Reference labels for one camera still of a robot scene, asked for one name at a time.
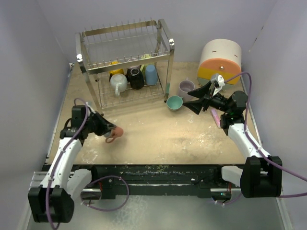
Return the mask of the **yellow mug black handle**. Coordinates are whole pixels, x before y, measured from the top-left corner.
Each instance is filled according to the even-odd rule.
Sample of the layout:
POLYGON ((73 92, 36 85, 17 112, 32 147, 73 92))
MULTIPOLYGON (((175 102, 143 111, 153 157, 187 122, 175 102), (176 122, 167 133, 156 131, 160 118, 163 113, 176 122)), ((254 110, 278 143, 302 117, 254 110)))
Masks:
MULTIPOLYGON (((119 64, 119 62, 118 62, 118 61, 112 61, 112 62, 110 63, 110 65, 116 65, 116 64, 119 64)), ((112 77, 112 76, 115 75, 115 74, 123 74, 123 75, 124 75, 124 70, 123 70, 123 69, 114 69, 114 70, 111 70, 111 71, 109 72, 109 76, 110 76, 110 77, 112 77)))

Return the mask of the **blue cup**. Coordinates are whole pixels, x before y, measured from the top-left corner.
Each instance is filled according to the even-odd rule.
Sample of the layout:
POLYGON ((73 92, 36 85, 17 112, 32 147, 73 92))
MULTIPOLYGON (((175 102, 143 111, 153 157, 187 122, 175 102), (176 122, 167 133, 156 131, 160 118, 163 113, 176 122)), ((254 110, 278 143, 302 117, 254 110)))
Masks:
POLYGON ((145 69, 145 78, 148 85, 156 85, 158 82, 157 71, 154 65, 148 65, 145 69))

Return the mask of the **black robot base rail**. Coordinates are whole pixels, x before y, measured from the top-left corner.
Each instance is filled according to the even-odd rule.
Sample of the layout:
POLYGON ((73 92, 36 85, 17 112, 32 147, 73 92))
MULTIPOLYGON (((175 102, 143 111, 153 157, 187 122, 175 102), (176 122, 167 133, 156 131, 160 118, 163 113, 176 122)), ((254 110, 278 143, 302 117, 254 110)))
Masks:
POLYGON ((82 195, 115 199, 116 196, 196 196, 229 199, 240 189, 222 179, 219 164, 109 164, 73 166, 89 170, 93 185, 82 195))

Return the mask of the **black mug cream inside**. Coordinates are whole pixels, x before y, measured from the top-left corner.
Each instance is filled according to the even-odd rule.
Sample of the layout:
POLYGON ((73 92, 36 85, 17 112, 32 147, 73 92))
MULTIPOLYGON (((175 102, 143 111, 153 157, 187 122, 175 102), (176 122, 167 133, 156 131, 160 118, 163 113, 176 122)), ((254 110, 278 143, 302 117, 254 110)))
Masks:
POLYGON ((127 79, 130 82, 131 88, 135 90, 140 90, 144 87, 144 77, 138 68, 128 69, 127 79))

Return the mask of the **terracotta mug white inside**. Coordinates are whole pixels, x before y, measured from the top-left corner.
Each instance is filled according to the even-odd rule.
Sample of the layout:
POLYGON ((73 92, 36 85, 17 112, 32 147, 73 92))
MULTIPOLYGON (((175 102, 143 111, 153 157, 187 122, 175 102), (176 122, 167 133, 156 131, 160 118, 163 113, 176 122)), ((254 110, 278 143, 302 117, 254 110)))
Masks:
POLYGON ((121 127, 116 127, 112 130, 112 134, 109 138, 105 139, 106 143, 112 143, 115 139, 121 137, 123 135, 124 131, 121 127))

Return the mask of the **lilac mug black handle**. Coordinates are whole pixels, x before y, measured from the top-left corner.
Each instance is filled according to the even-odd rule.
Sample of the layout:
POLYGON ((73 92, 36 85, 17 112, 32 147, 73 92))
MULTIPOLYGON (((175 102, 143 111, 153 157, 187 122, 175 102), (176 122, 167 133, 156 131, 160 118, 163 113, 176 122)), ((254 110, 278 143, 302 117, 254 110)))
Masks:
POLYGON ((128 62, 133 62, 133 61, 138 61, 138 59, 137 58, 130 58, 130 59, 128 59, 128 62))

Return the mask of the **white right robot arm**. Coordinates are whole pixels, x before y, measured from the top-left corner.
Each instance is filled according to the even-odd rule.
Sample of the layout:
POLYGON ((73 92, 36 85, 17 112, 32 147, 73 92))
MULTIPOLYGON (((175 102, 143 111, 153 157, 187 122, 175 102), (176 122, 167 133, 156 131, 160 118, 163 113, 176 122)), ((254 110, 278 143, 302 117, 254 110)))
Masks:
POLYGON ((240 187, 245 198, 278 197, 282 189, 282 160, 271 156, 261 148, 246 125, 243 112, 246 111, 248 96, 243 91, 235 91, 229 98, 213 93, 213 85, 207 83, 188 92, 195 101, 183 105, 199 114, 208 107, 223 112, 220 127, 236 144, 246 159, 242 169, 237 166, 224 166, 213 176, 217 187, 225 187, 230 182, 240 187))

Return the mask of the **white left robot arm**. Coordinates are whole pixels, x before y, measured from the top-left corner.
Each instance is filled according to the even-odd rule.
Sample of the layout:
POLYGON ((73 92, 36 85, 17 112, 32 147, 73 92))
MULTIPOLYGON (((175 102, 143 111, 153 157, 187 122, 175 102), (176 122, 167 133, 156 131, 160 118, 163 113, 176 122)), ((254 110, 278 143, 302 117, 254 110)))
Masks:
POLYGON ((87 186, 97 186, 99 177, 87 169, 72 172, 73 163, 88 135, 104 136, 111 143, 123 134, 115 124, 87 105, 75 105, 60 132, 59 147, 47 172, 41 172, 42 180, 32 185, 28 201, 35 222, 68 223, 74 212, 74 201, 87 186))

